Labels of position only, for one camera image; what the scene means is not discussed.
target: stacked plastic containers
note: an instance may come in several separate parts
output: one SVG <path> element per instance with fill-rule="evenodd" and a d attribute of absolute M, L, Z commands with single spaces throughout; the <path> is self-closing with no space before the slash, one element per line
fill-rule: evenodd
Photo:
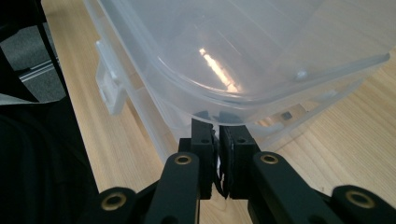
<path fill-rule="evenodd" d="M 86 0 L 112 114 L 129 96 L 165 160 L 191 118 L 270 147 L 389 59 L 394 0 Z"/>

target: wooden table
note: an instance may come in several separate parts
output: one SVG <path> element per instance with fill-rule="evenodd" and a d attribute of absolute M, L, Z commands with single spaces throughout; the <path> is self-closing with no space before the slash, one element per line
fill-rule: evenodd
<path fill-rule="evenodd" d="M 99 39 L 82 0 L 43 0 L 97 186 L 139 191 L 156 181 L 163 164 L 131 103 L 107 113 L 96 82 Z M 313 188 L 330 194 L 352 184 L 396 206 L 396 50 L 346 99 L 324 112 L 278 153 Z M 249 223 L 247 202 L 217 193 L 201 203 L 201 223 Z"/>

